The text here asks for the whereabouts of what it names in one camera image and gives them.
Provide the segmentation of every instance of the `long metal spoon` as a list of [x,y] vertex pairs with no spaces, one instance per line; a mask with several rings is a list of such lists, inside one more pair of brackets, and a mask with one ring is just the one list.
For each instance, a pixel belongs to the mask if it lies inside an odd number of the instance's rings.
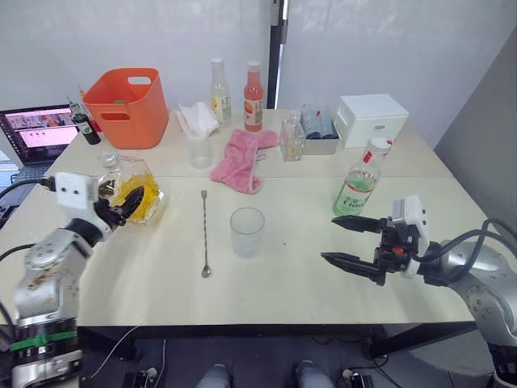
[[201,276],[204,278],[212,274],[212,269],[208,266],[208,244],[207,244],[207,191],[201,190],[203,198],[203,228],[204,228],[204,267]]

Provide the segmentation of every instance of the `table leg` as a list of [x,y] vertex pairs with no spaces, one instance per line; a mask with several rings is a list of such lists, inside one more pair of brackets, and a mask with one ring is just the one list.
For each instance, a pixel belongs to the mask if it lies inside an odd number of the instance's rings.
[[474,322],[423,323],[388,339],[373,341],[369,347],[371,357],[382,357],[402,350],[420,348],[448,338],[476,330]]

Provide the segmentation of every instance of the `laptop screen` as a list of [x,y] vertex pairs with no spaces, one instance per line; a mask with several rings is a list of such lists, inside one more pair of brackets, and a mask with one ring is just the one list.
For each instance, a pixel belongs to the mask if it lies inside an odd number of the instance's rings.
[[68,105],[0,112],[0,127],[25,166],[53,162],[78,134]]

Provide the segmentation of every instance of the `yellow liquid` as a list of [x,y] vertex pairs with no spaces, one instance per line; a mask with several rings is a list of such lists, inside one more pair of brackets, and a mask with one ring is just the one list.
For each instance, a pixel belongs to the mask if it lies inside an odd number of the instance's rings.
[[135,213],[128,219],[131,222],[142,224],[150,220],[156,212],[162,192],[151,174],[134,175],[127,182],[120,185],[118,195],[111,201],[111,205],[117,206],[124,203],[126,196],[135,188],[143,186],[144,198]]

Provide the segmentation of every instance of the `small bottle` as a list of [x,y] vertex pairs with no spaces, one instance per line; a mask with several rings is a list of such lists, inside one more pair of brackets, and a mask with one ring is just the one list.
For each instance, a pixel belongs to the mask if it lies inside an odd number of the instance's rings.
[[260,62],[248,62],[248,83],[244,88],[244,128],[258,132],[262,129],[264,89],[260,83]]
[[79,131],[84,135],[86,141],[88,141],[88,144],[99,144],[99,135],[94,131],[94,127],[90,122],[90,119],[82,112],[79,105],[71,102],[70,109],[72,109],[72,121],[77,125]]
[[225,62],[220,58],[212,61],[212,109],[220,124],[227,123],[232,117],[229,86],[225,77]]
[[385,137],[372,137],[361,162],[348,171],[333,210],[336,216],[357,216],[380,178],[380,162],[391,150],[392,142]]
[[301,160],[305,134],[300,124],[300,111],[291,111],[288,120],[282,122],[280,152],[284,162]]
[[105,153],[99,160],[106,169],[106,174],[99,179],[99,196],[109,200],[111,206],[117,206],[124,203],[133,189],[142,186],[144,197],[128,221],[149,223],[159,209],[163,192],[145,161],[120,155],[117,151]]
[[322,133],[317,122],[318,110],[310,103],[301,106],[301,127],[309,140],[321,139]]

